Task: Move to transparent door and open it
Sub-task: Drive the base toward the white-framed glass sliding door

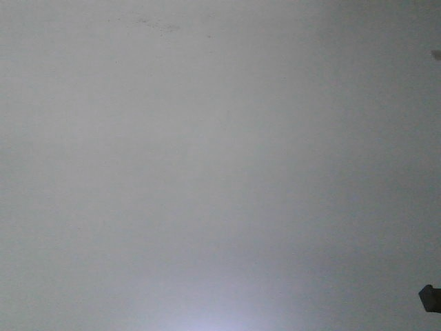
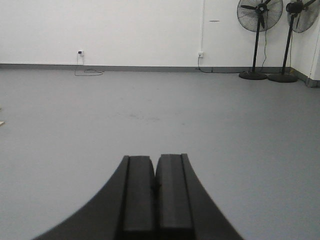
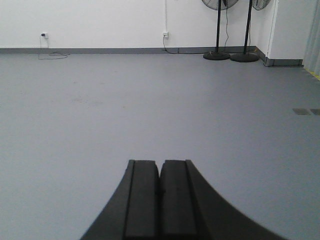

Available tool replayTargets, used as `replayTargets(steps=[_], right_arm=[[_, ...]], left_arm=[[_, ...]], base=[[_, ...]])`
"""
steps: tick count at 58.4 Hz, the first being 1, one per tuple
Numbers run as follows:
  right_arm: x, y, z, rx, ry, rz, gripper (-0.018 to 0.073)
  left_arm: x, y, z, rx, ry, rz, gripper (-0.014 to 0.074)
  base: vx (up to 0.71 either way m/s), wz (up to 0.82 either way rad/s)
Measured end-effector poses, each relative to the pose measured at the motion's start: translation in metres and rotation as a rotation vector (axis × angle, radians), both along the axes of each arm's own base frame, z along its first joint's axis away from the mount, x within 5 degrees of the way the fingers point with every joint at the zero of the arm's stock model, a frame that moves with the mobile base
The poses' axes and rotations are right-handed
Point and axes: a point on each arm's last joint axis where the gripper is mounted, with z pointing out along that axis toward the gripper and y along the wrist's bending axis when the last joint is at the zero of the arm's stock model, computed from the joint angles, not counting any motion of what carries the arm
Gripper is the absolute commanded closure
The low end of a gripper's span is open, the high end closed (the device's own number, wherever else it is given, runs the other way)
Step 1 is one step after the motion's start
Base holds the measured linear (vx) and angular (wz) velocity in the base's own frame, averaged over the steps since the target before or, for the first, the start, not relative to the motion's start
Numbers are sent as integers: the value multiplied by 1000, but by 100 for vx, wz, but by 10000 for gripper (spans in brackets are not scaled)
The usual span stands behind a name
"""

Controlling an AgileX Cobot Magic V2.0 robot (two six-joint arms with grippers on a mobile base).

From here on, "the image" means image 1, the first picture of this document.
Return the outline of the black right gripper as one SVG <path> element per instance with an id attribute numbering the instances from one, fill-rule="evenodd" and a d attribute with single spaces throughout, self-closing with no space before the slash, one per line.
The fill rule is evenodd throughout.
<path id="1" fill-rule="evenodd" d="M 441 289 L 428 284 L 418 293 L 426 312 L 441 313 Z"/>

